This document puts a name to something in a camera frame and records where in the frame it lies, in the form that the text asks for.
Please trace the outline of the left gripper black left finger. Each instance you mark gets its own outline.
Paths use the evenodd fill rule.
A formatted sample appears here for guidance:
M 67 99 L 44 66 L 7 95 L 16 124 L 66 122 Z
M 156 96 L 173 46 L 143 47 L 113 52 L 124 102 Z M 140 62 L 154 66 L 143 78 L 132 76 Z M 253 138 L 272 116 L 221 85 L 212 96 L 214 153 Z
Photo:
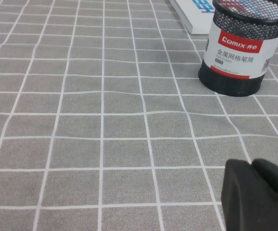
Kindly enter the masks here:
M 228 231 L 278 231 L 278 193 L 251 163 L 226 161 L 221 203 Z

